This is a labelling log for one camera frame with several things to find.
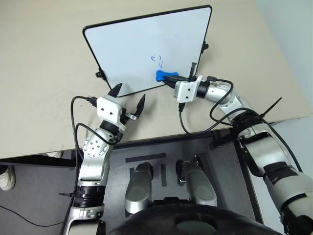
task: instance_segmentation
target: blue marker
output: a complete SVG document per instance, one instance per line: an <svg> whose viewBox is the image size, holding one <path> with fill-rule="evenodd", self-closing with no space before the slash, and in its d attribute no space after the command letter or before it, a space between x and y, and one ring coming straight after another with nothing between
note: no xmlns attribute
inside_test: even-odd
<svg viewBox="0 0 313 235"><path fill-rule="evenodd" d="M165 80L165 76L178 76L178 72L163 72L162 70L156 71L156 81L161 82Z"/></svg>

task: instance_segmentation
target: beige table surface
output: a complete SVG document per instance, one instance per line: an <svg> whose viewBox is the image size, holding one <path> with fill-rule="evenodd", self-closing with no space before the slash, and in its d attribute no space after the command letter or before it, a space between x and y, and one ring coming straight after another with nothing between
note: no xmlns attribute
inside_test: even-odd
<svg viewBox="0 0 313 235"><path fill-rule="evenodd" d="M259 113L282 97L268 121L309 116L304 95L252 0L1 1L0 158L74 148L71 98L109 90L94 76L98 67L83 38L84 26L204 4L213 7L206 37L210 48L197 74L233 81ZM142 116L128 125L123 141L182 134L173 90L163 86L144 93ZM121 100L134 110L142 94ZM200 131L212 125L211 107L205 100L188 104L186 128ZM88 103L77 102L75 118L93 128L100 123ZM80 142L86 134L80 131Z"/></svg>

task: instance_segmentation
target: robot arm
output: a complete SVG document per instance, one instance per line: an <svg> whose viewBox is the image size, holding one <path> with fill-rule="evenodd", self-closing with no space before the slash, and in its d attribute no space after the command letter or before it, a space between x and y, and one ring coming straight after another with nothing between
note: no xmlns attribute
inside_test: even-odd
<svg viewBox="0 0 313 235"><path fill-rule="evenodd" d="M157 72L157 80L175 89L179 103L192 102L196 97L212 102L223 98L231 85L216 78L203 76L182 79L172 73ZM228 114L238 108L251 107L232 90L218 107ZM245 162L251 173L263 177L270 196L281 214L287 234L310 234L313 231L313 180L291 165L291 153L274 129L256 113L239 110L228 116L237 135Z"/></svg>
<svg viewBox="0 0 313 235"><path fill-rule="evenodd" d="M139 118L145 101L144 95L137 105L137 111L134 114L126 113L126 109L116 98L121 86L122 84L118 84L106 96L97 99L97 114L102 123L95 131L105 141L95 134L84 140L82 147L84 159L74 201L63 230L64 235L86 234L84 229L87 229L88 234L102 234L105 229L104 223L98 219L102 217L104 211L103 199L113 144L122 139L126 122Z"/></svg>

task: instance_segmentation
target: floor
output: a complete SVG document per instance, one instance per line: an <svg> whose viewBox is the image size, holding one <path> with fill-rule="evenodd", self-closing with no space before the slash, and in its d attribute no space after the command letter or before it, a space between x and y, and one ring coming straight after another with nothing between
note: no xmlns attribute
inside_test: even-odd
<svg viewBox="0 0 313 235"><path fill-rule="evenodd" d="M216 190L218 206L254 219L234 146L229 144L217 150L210 150L208 145L211 141L212 138L173 141L114 150L110 158L111 169L102 218L107 224L107 231L125 219L124 194L132 168L141 162L150 162L153 166L153 200L163 199L165 196L188 199L185 187L179 187L176 183L175 163L177 159L188 160L196 153L204 153L206 156L206 173ZM165 182L164 170L162 179L161 164L166 167ZM48 225L63 221L69 198L58 193L72 191L74 170L15 166L15 174L15 187L11 191L0 191L0 205L37 224ZM3 235L55 235L59 233L61 225L36 227L0 208L0 227Z"/></svg>

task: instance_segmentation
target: wall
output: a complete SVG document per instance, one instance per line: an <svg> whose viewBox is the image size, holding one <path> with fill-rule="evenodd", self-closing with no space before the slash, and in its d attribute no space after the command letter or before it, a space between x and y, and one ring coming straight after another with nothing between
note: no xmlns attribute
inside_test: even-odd
<svg viewBox="0 0 313 235"><path fill-rule="evenodd" d="M312 0L255 0L255 2L308 103L313 107ZM303 171L313 177L311 146L313 117L285 121L275 125L274 128L289 144ZM279 213L271 201L263 180L252 176L252 181L265 225L283 233Z"/></svg>

